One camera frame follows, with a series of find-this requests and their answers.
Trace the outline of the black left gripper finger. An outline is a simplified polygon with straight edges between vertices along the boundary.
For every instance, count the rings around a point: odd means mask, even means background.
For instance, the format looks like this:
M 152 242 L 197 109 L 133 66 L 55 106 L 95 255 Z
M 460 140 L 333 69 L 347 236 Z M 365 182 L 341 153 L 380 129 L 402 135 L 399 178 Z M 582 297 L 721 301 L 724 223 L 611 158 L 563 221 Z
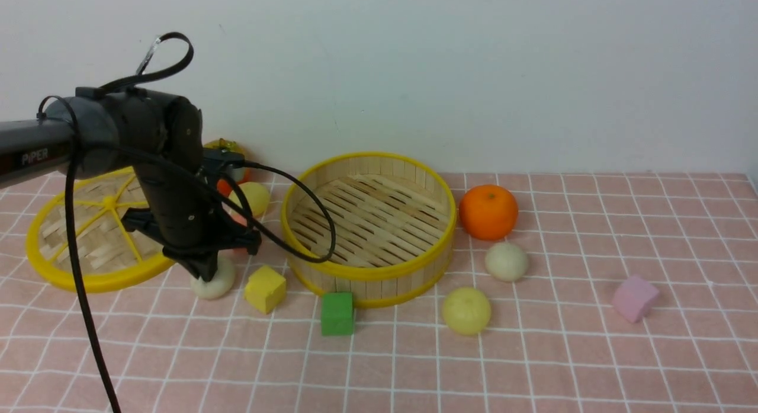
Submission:
M 176 263 L 182 265 L 195 280 L 212 281 L 219 269 L 219 254 L 179 254 Z

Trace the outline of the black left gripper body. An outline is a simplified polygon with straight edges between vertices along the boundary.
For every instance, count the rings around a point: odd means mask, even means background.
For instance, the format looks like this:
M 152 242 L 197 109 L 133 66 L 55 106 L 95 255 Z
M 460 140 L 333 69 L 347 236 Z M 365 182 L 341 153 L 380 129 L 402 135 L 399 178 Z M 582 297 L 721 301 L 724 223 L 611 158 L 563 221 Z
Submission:
M 220 251 L 258 253 L 262 235 L 234 221 L 216 189 L 166 165 L 135 164 L 133 170 L 148 205 L 127 209 L 121 223 L 159 243 L 163 256 L 178 264 L 215 264 Z

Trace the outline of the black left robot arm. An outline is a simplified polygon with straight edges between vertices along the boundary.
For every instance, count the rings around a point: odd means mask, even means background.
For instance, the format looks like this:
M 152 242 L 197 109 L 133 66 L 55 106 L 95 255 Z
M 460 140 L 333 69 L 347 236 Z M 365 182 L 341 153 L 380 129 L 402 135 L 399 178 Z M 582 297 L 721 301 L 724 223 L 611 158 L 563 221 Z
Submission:
M 34 119 L 2 122 L 2 188 L 54 171 L 73 170 L 83 180 L 132 168 L 147 203 L 127 209 L 125 230 L 210 281 L 220 251 L 254 255 L 262 235 L 224 211 L 216 184 L 227 165 L 219 151 L 204 148 L 201 129 L 201 111 L 180 95 L 81 88 L 40 106 Z

